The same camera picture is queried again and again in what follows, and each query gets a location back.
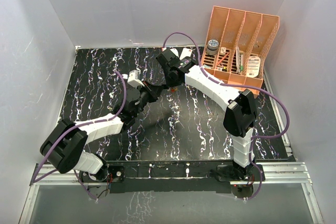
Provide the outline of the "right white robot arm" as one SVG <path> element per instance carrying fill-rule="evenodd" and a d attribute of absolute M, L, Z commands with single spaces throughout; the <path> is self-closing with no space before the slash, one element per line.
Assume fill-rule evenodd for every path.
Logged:
<path fill-rule="evenodd" d="M 231 135 L 234 147 L 233 173 L 240 180 L 253 174 L 254 160 L 252 134 L 256 119 L 253 93 L 223 86 L 219 79 L 207 73 L 191 57 L 180 59 L 169 49 L 162 51 L 156 60 L 163 69 L 167 87 L 186 84 L 196 88 L 216 102 L 225 112 L 223 126 Z"/>

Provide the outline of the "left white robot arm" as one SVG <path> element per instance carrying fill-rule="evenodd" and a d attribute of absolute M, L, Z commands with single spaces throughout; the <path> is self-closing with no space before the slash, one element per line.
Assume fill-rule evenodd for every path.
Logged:
<path fill-rule="evenodd" d="M 85 146 L 129 129 L 144 107 L 157 101 L 167 88 L 165 84 L 156 86 L 143 81 L 136 88 L 124 87 L 122 102 L 106 116 L 84 122 L 60 120 L 40 147 L 41 155 L 61 174 L 78 170 L 98 182 L 104 181 L 109 173 L 107 162 L 97 154 L 86 152 Z"/>

